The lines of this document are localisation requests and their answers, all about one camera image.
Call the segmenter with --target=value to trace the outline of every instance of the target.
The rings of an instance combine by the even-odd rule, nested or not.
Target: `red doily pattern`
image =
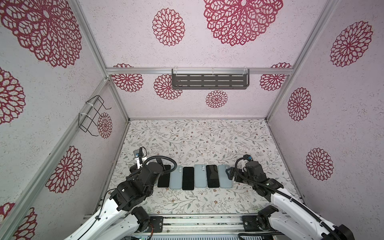
[[[108,113],[102,113],[97,121],[97,130],[100,136],[108,138],[112,133],[112,120]]]
[[[169,8],[157,12],[152,21],[152,29],[159,42],[165,46],[178,44],[185,32],[183,19],[179,13]]]
[[[295,121],[303,120],[311,109],[311,95],[305,88],[293,91],[288,101],[289,116]]]
[[[265,33],[283,0],[204,0],[207,28],[221,43],[244,45]]]
[[[133,68],[129,64],[120,63],[115,68]],[[111,75],[113,82],[127,92],[136,92],[143,87],[143,78],[141,74],[114,74]]]
[[[336,37],[331,48],[331,62],[344,67],[356,62],[368,49],[372,41],[372,26],[360,21],[349,25]]]
[[[183,90],[175,90],[172,88],[172,76],[169,74],[158,76],[155,79],[153,88],[157,95],[168,100],[178,98],[183,92]]]
[[[0,225],[14,205],[14,203],[7,202],[6,204],[0,206]]]
[[[214,90],[205,98],[205,102],[211,108],[219,108],[224,106],[228,100],[228,96],[224,91]]]
[[[0,16],[38,60],[66,68],[80,57],[80,29],[66,0],[0,0]]]
[[[0,223],[5,219],[9,211],[14,206],[14,203],[7,202],[0,207]],[[22,223],[17,228],[12,240],[30,240],[35,235],[35,229],[37,226],[37,214],[35,208],[31,207],[28,211],[28,215],[24,217]]]
[[[289,63],[278,63],[272,65],[272,68],[290,68]],[[287,75],[285,74],[263,74],[260,78],[260,86],[268,91],[279,89]]]
[[[0,125],[18,118],[25,106],[25,95],[19,81],[0,68]]]
[[[45,186],[55,193],[68,191],[79,179],[83,167],[82,161],[78,149],[70,146]]]
[[[320,148],[312,149],[307,155],[307,168],[310,174],[318,180],[327,180],[333,173],[331,156]]]

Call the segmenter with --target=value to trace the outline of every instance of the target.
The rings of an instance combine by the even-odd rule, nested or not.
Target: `large red mandala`
[[[155,79],[153,88],[157,95],[168,100],[178,98],[183,92],[183,90],[172,88],[172,76],[169,74],[158,76]]]
[[[66,68],[80,57],[79,25],[66,0],[0,0],[0,16],[37,59]]]
[[[14,205],[14,203],[7,202],[0,207],[0,223],[5,219]],[[35,235],[37,226],[36,217],[35,208],[31,207],[28,215],[24,217],[22,223],[17,228],[12,240],[30,240]]]
[[[207,28],[221,43],[244,45],[265,33],[283,0],[204,0]]]
[[[305,88],[293,91],[288,101],[289,116],[295,121],[303,120],[311,109],[311,95]]]
[[[307,168],[310,174],[318,180],[327,180],[333,173],[331,156],[320,148],[312,149],[307,155]]]
[[[289,63],[278,63],[272,65],[273,68],[290,68]],[[260,78],[260,86],[268,91],[279,89],[287,75],[285,74],[263,74]]]
[[[228,100],[228,96],[224,91],[214,90],[205,98],[205,102],[211,108],[219,108],[224,106]]]
[[[83,167],[81,154],[74,146],[70,146],[45,186],[51,192],[68,191],[79,179]]]
[[[97,121],[97,130],[100,136],[108,138],[112,133],[112,120],[108,113],[102,113]]]
[[[117,64],[115,68],[133,68],[128,64]],[[143,87],[143,78],[141,74],[114,74],[111,75],[113,82],[119,88],[127,92],[136,92]]]
[[[179,13],[169,8],[157,12],[152,21],[152,29],[156,38],[166,46],[178,44],[185,32],[183,19]]]
[[[25,106],[25,95],[19,81],[0,68],[0,125],[18,118]]]
[[[336,37],[331,48],[331,61],[338,67],[356,62],[368,49],[372,41],[372,26],[360,21],[349,25]]]

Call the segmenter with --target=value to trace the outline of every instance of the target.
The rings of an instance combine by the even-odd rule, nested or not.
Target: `light blue phone case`
[[[195,166],[195,187],[207,187],[207,171],[205,164],[196,164]]]
[[[228,168],[230,168],[229,165],[219,165],[217,166],[217,170],[218,170],[218,180],[220,182],[220,187],[221,188],[232,188],[232,180],[229,180],[228,179],[228,176],[225,172],[225,170],[227,170]]]
[[[169,189],[181,189],[183,182],[183,167],[177,166],[176,170],[170,173]]]

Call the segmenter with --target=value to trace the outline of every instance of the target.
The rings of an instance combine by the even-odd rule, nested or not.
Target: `black smartphone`
[[[166,170],[170,170],[170,165],[164,165]],[[160,175],[159,180],[157,181],[157,187],[169,187],[169,178],[170,173]]]
[[[195,189],[195,168],[183,167],[183,190]]]
[[[207,185],[209,188],[220,187],[220,181],[218,179],[218,170],[216,165],[207,165]]]

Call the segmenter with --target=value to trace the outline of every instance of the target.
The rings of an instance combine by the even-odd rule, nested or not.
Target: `leaf pattern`
[[[144,146],[148,156],[164,155],[178,165],[228,164],[244,154],[258,161],[269,178],[278,179],[298,196],[264,120],[131,121],[110,188],[125,181],[135,164],[133,151]],[[154,187],[141,204],[149,214],[254,213],[270,203],[250,186],[233,182],[231,189],[193,191]]]

